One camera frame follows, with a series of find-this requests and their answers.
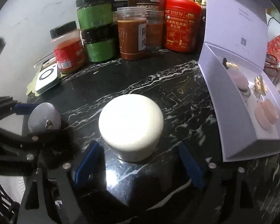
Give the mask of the red sauce jar black lid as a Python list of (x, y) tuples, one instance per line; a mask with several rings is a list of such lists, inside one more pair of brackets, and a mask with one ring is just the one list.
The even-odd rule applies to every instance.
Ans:
[(82, 67), (86, 55), (76, 21), (50, 30), (53, 53), (62, 74), (70, 74)]

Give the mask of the lower green jar black lid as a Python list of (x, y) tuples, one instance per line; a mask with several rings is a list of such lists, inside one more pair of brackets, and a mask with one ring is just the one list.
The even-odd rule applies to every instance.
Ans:
[(114, 57), (114, 36), (111, 24), (82, 30), (81, 38), (90, 62), (100, 63)]

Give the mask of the red patterned packet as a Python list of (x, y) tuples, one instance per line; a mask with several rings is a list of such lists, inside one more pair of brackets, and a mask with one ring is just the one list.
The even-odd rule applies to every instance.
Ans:
[(274, 56), (277, 63), (280, 62), (280, 34), (267, 43), (267, 54)]

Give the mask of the orange powder plastic jar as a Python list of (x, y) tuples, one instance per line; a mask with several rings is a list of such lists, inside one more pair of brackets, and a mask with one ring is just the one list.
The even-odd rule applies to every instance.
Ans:
[(138, 60), (146, 52), (146, 8), (117, 9), (120, 55), (124, 60)]

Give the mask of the green jar black lid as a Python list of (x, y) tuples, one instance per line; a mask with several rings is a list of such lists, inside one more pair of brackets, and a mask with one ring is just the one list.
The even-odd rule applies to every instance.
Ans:
[(100, 63), (114, 57), (114, 36), (111, 24), (82, 30), (81, 38), (90, 62)]
[(80, 30), (88, 30), (113, 23), (111, 0), (76, 0)]

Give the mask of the red tin canister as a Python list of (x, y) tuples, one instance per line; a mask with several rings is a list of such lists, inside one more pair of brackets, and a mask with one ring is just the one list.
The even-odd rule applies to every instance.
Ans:
[(163, 45), (172, 51), (188, 53), (195, 49), (202, 8), (190, 0), (165, 0)]

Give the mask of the small white round jar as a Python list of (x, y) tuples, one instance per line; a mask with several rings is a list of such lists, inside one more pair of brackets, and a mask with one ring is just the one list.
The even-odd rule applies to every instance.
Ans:
[(28, 129), (30, 133), (59, 130), (62, 121), (60, 113), (51, 103), (38, 105), (30, 114)]

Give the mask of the lavender gift box with lid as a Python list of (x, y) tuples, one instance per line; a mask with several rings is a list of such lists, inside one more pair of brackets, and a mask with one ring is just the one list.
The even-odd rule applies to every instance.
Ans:
[(225, 162), (280, 153), (280, 94), (264, 72), (271, 6), (270, 0), (207, 0), (199, 67)]

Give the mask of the upper green jar black lid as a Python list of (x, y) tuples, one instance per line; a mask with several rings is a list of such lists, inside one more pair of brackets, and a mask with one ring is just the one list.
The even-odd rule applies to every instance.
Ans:
[(88, 30), (113, 23), (111, 0), (76, 0), (80, 30)]

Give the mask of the pink round compact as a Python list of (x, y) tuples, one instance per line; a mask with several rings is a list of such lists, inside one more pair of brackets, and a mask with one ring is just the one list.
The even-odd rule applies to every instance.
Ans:
[(260, 126), (265, 130), (269, 130), (279, 119), (277, 110), (269, 99), (257, 101), (254, 114)]

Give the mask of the purple round compact jar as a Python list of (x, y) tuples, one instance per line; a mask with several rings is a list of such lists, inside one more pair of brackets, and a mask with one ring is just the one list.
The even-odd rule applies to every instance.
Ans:
[(227, 73), (229, 74), (229, 77), (232, 79), (235, 86), (240, 91), (243, 99), (247, 101), (247, 99), (251, 96), (247, 78), (238, 69), (229, 68), (227, 70)]

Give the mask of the black beaded hair clip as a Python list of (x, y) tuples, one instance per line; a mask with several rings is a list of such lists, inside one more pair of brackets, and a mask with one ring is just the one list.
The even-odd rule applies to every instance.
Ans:
[(225, 69), (229, 69), (229, 68), (234, 68), (234, 69), (239, 69), (239, 66), (233, 62), (229, 62), (225, 57), (223, 58), (223, 66), (225, 67)]

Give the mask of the clear glass container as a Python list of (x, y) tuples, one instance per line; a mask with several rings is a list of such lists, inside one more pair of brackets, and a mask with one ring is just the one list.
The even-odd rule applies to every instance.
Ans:
[(277, 59), (274, 55), (266, 55), (264, 72), (280, 94), (280, 67), (278, 66)]

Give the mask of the large white cream jar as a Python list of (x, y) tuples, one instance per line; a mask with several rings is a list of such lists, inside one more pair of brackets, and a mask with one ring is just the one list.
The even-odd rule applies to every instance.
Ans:
[(121, 95), (103, 107), (99, 131), (121, 160), (140, 162), (154, 152), (164, 127), (160, 107), (139, 94)]

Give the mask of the gold metal hair claw clip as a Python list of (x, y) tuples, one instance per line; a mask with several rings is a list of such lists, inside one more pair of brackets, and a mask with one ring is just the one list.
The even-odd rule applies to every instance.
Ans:
[(262, 75), (258, 75), (254, 79), (254, 86), (253, 86), (254, 95), (259, 99), (261, 96), (266, 96), (267, 91), (268, 89)]

